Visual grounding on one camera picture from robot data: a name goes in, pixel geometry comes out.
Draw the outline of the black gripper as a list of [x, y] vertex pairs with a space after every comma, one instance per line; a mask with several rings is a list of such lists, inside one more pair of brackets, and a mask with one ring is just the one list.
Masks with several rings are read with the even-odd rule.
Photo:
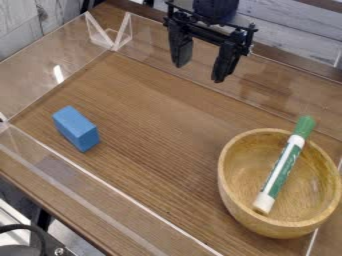
[[233, 74], [241, 54], [249, 55], [257, 25], [238, 14], [240, 0], [166, 0], [173, 63], [182, 68], [193, 58], [193, 37], [221, 45], [211, 80]]

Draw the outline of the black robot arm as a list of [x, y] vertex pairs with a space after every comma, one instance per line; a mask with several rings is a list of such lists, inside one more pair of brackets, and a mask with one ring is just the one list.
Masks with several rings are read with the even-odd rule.
[[219, 47], [211, 80], [222, 83], [253, 48], [257, 25], [238, 18], [240, 0], [166, 0], [171, 60], [182, 68], [193, 58], [194, 39]]

